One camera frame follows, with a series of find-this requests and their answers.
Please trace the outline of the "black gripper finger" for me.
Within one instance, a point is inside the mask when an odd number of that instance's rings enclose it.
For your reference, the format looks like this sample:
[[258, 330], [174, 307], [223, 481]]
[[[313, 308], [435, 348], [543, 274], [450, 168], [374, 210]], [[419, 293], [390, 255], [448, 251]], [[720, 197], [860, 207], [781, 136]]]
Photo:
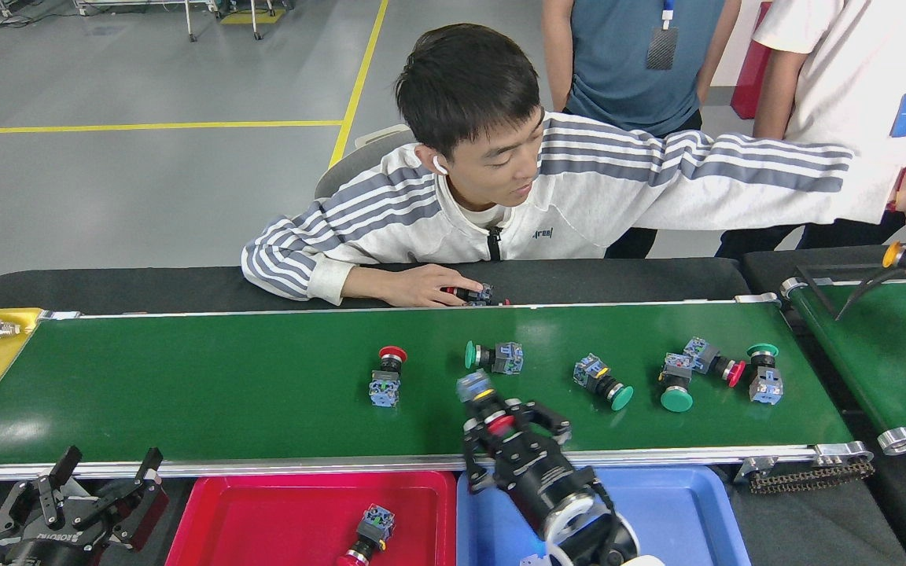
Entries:
[[72, 478], [82, 457], [78, 447], [69, 447], [54, 467], [11, 488], [0, 508], [0, 543], [20, 541], [26, 527], [59, 531], [66, 526], [64, 503], [85, 494], [85, 488]]
[[571, 423], [540, 402], [510, 399], [504, 413], [503, 450], [560, 450], [571, 438]]
[[107, 544], [140, 551], [169, 503], [158, 476], [163, 455], [147, 452], [133, 479], [113, 480], [93, 497], [68, 499], [68, 523], [84, 534], [98, 533]]
[[[464, 423], [463, 429], [462, 452], [471, 494], [478, 494], [492, 486], [507, 492], [507, 479], [501, 474], [507, 471], [506, 440], [504, 440], [507, 431], [507, 415], [494, 415], [482, 421], [471, 418]], [[493, 459], [492, 474], [486, 472], [476, 462], [476, 454], [479, 450], [484, 451]]]

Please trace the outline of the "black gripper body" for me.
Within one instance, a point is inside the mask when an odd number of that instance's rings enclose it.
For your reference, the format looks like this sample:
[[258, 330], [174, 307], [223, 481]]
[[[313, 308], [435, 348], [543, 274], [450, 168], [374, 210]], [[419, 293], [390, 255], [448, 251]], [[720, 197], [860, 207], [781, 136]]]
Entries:
[[0, 527], [0, 545], [10, 546], [0, 565], [98, 565], [105, 548], [121, 540], [111, 529], [46, 531], [35, 526], [30, 536]]
[[575, 469], [561, 449], [506, 450], [506, 467], [507, 493], [536, 533], [574, 533], [604, 512], [593, 469]]

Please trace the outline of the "seated person's right hand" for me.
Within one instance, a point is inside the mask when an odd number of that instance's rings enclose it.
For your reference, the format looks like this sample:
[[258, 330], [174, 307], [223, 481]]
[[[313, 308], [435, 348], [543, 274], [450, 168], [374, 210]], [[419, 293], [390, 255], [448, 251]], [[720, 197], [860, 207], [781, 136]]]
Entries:
[[400, 307], [464, 306], [461, 300], [447, 288], [460, 288], [474, 292], [483, 286], [475, 280], [463, 277], [459, 272], [435, 264], [415, 267], [385, 276], [381, 300]]

